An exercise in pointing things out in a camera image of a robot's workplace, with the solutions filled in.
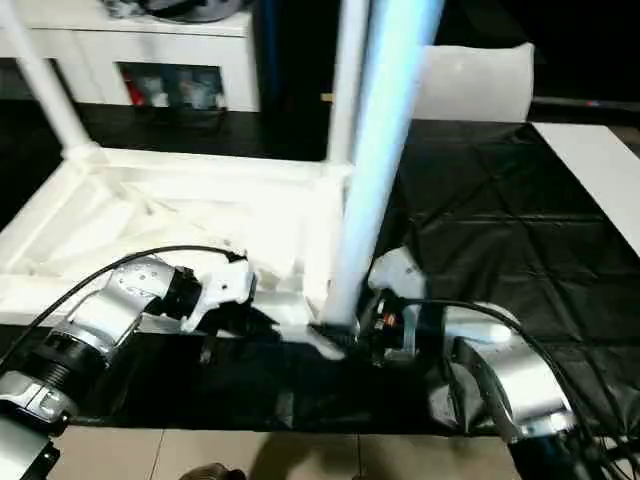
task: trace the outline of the white cabinet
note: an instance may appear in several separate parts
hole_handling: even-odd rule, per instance
[[[41,54],[56,60],[78,102],[131,105],[131,89],[140,85],[130,81],[127,88],[122,65],[145,64],[148,70],[155,64],[161,72],[168,70],[165,65],[175,66],[181,75],[193,67],[197,73],[190,85],[195,87],[196,77],[215,76],[216,87],[222,86],[220,99],[229,110],[259,110],[250,9],[219,22],[189,25],[147,17],[112,19],[99,0],[15,1]],[[14,56],[0,30],[0,59]]]
[[[257,111],[252,43],[246,37],[77,31],[78,44],[105,103],[131,105],[120,64],[219,67],[229,110]]]
[[[58,73],[74,99],[85,103],[102,103],[100,89],[93,81],[74,33],[67,30],[33,30],[33,38],[43,57],[53,60]],[[0,30],[0,59],[13,59],[16,53]]]

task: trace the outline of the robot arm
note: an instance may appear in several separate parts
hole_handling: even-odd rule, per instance
[[[407,364],[420,354],[433,355],[425,351],[434,348],[429,339],[440,338],[442,350],[436,354],[471,374],[523,479],[606,478],[597,453],[581,440],[549,364],[491,314],[517,323],[508,311],[487,304],[470,309],[403,303],[402,298],[421,299],[427,293],[426,278],[405,248],[377,259],[368,282],[378,295],[361,321],[360,338],[368,340],[375,363]]]
[[[78,405],[138,328],[143,313],[163,314],[194,331],[222,303],[250,300],[255,275],[246,260],[221,266],[204,285],[188,268],[144,257],[114,270],[24,361],[0,377],[0,477],[42,479]]]
[[[406,365],[428,354],[425,345],[433,343],[425,339],[444,340],[441,353],[475,379],[522,478],[605,478],[597,459],[585,453],[571,405],[549,365],[490,315],[508,312],[403,305],[398,318],[400,312],[389,314],[386,302],[426,293],[426,279],[405,249],[378,259],[369,284],[384,295],[362,318],[356,343],[374,363]],[[59,457],[50,437],[63,432],[143,313],[165,314],[189,333],[222,303],[250,301],[254,286],[246,260],[224,265],[204,285],[191,270],[151,257],[115,270],[104,288],[85,297],[23,363],[0,377],[2,479],[46,477]]]

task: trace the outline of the black plastic sheet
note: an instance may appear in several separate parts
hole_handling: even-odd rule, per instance
[[[158,141],[170,144],[172,151],[220,153],[222,145],[225,152],[239,148],[266,155],[281,135],[265,132],[259,122],[249,124],[253,131],[242,130],[242,122],[234,127],[232,117],[220,139],[208,140],[206,129],[196,129],[181,140],[171,135],[172,128],[140,125],[125,110],[120,120],[113,109],[103,116],[107,120],[90,119],[92,136],[105,146],[153,148],[162,137]],[[19,122],[7,124],[25,139],[15,143],[6,136],[0,143],[6,168],[13,172],[16,159],[38,161],[45,154],[59,158],[50,132],[42,124],[34,127],[33,121],[25,119],[22,127]],[[40,142],[33,141],[37,131]],[[286,145],[278,148],[315,160],[322,157],[321,144],[314,140],[312,146],[306,140],[289,150]],[[21,191],[34,191],[57,160],[50,162],[40,161],[42,178],[29,178],[31,183],[20,184]],[[20,176],[14,173],[12,178],[17,182]],[[434,297],[491,301],[510,309],[620,433],[638,433],[640,262],[533,127],[414,122],[392,197],[378,252],[408,245],[427,273]],[[13,213],[4,209],[5,216],[14,213],[15,208]],[[20,330],[0,326],[0,351]],[[427,398],[441,379],[429,367],[398,371],[355,359],[335,363],[302,345],[138,334],[76,422],[191,429],[492,432],[483,418],[468,430],[445,428],[430,418]],[[606,379],[608,395],[598,385],[594,368]]]

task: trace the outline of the floor tile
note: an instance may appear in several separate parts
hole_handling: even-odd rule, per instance
[[[361,452],[367,480],[520,478],[498,438],[364,435]]]
[[[71,427],[49,480],[149,480],[161,430]]]
[[[167,430],[153,480],[178,480],[214,462],[251,480],[351,480],[358,471],[356,436]]]

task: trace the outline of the shelf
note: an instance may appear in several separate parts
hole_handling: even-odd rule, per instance
[[[55,30],[97,30],[119,32],[172,33],[247,37],[251,29],[251,11],[243,10],[219,22],[178,24],[150,17],[110,18],[100,0],[16,0],[25,23],[31,28]]]

